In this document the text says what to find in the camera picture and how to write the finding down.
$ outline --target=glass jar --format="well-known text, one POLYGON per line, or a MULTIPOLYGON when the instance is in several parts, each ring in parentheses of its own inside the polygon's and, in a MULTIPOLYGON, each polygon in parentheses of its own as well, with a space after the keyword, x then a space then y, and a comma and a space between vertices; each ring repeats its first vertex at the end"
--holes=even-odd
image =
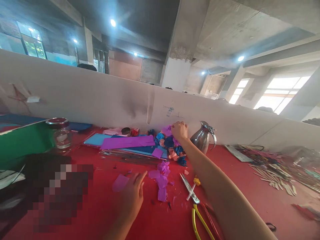
POLYGON ((46 124, 54 130, 53 141, 58 149, 65 149, 71 146, 72 133, 69 128, 69 121, 66 118, 51 118, 46 124))

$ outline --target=human arm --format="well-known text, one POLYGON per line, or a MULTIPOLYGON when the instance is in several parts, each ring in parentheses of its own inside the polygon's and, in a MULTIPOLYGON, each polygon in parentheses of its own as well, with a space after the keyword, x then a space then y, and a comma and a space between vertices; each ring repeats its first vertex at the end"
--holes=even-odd
POLYGON ((125 240, 143 202, 143 174, 135 173, 122 190, 122 211, 104 240, 125 240))
POLYGON ((201 181, 226 239, 276 240, 237 186, 190 141, 188 126, 176 122, 171 131, 201 181))

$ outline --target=jug handle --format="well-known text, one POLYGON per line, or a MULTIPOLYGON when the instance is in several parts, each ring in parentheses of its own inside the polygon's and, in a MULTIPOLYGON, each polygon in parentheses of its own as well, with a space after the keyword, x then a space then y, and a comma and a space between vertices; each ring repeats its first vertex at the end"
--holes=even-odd
POLYGON ((211 135, 213 137, 213 147, 210 149, 210 150, 212 150, 217 145, 217 138, 216 138, 216 135, 214 135, 214 132, 213 132, 213 131, 216 131, 216 130, 213 127, 209 127, 208 130, 209 130, 209 132, 211 133, 211 135))

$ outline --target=jar lid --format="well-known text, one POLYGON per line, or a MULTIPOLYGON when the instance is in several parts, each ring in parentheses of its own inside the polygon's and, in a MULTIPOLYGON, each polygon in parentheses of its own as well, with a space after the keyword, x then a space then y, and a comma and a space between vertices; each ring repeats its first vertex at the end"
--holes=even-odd
POLYGON ((51 118, 46 121, 46 124, 53 129, 60 129, 68 127, 69 121, 66 118, 51 118))

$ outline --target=pink flower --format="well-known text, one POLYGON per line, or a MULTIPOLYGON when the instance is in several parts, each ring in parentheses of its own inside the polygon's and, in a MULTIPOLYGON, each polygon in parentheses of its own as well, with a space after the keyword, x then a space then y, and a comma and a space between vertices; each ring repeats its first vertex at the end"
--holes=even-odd
POLYGON ((165 147, 164 146, 164 139, 160 139, 159 144, 160 144, 161 147, 165 147))
POLYGON ((174 161, 177 161, 179 156, 177 155, 177 153, 173 150, 173 148, 169 149, 169 159, 173 159, 174 161))

